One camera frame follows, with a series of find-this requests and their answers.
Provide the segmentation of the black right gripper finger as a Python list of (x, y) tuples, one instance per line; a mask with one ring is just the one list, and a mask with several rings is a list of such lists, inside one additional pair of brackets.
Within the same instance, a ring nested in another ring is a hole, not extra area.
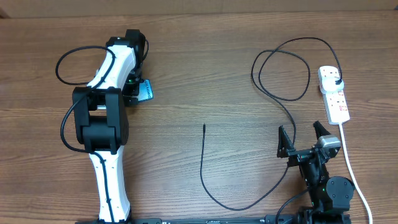
[(315, 134), (316, 134), (317, 139), (319, 139), (322, 136), (328, 136), (328, 135), (331, 134), (329, 131), (327, 131), (323, 127), (323, 125), (319, 121), (314, 122), (313, 123), (313, 127), (314, 127), (314, 130), (315, 130)]
[(277, 157), (289, 157), (289, 154), (294, 152), (295, 148), (283, 126), (279, 126), (278, 135)]

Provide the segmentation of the blue Samsung smartphone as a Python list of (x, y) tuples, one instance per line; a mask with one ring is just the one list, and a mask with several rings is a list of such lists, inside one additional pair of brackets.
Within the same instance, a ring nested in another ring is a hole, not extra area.
[(148, 101), (154, 98), (150, 80), (145, 79), (139, 84), (138, 102)]

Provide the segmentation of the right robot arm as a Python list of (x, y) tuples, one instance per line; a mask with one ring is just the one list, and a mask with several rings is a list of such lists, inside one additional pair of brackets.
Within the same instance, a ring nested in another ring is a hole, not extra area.
[[(317, 142), (309, 149), (296, 150), (283, 126), (279, 127), (277, 157), (287, 158), (287, 167), (297, 166), (307, 188), (286, 201), (275, 216), (276, 223), (350, 223), (349, 215), (354, 183), (346, 177), (329, 176), (326, 163), (334, 158), (341, 141), (319, 121), (313, 123)], [(312, 205), (300, 207), (294, 215), (281, 215), (295, 199), (309, 194)]]

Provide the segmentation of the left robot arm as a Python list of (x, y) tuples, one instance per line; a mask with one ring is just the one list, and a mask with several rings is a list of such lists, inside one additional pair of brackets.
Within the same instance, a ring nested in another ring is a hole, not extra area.
[(96, 75), (72, 94), (76, 138), (95, 169), (100, 200), (96, 223), (132, 223), (123, 174), (129, 137), (126, 107), (138, 103), (146, 38), (138, 29), (111, 37)]

